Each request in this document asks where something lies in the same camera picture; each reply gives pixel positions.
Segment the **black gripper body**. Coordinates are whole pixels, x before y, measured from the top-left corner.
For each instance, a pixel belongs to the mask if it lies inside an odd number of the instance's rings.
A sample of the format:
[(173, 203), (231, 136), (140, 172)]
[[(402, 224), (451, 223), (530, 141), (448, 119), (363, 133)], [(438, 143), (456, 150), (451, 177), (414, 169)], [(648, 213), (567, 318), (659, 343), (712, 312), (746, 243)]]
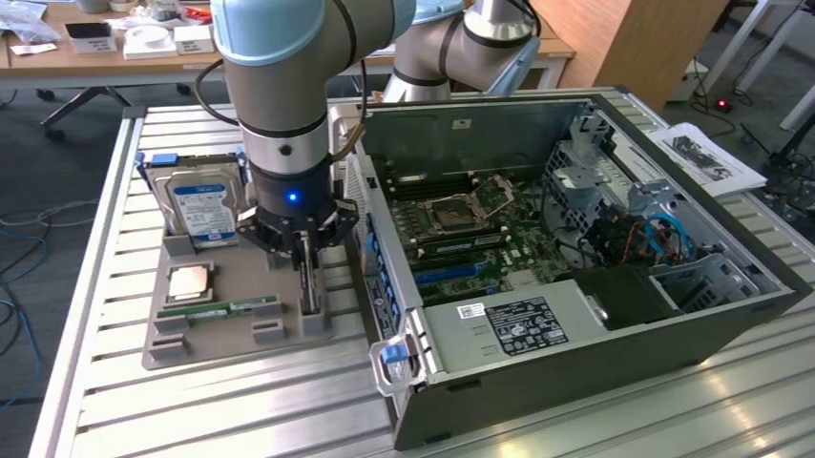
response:
[(296, 230), (310, 216), (328, 213), (335, 200), (330, 180), (330, 165), (319, 164), (298, 174), (275, 174), (250, 165), (255, 187), (256, 206), (272, 214), (291, 218)]

